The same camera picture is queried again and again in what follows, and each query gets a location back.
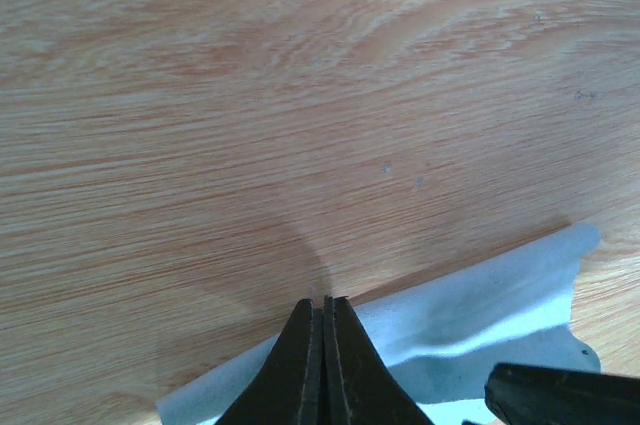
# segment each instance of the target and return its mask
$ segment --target wood grain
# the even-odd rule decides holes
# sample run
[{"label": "wood grain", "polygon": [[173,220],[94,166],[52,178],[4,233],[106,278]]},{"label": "wood grain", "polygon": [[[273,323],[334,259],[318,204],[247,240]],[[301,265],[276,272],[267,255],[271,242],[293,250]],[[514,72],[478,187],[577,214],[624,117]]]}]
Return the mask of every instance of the wood grain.
[{"label": "wood grain", "polygon": [[640,375],[640,0],[1,0],[0,421],[142,424],[278,330],[572,221]]}]

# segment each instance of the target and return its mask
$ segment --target white cloth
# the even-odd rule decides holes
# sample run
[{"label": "white cloth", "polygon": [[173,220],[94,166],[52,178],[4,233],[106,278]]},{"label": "white cloth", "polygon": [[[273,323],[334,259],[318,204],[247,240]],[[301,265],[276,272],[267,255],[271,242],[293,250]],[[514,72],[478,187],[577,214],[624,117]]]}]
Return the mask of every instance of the white cloth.
[{"label": "white cloth", "polygon": [[[596,353],[569,330],[580,259],[599,241],[596,227],[574,225],[355,310],[391,374],[434,423],[487,422],[495,417],[484,385],[497,362],[600,370]],[[276,338],[160,400],[162,423],[215,423]]]}]

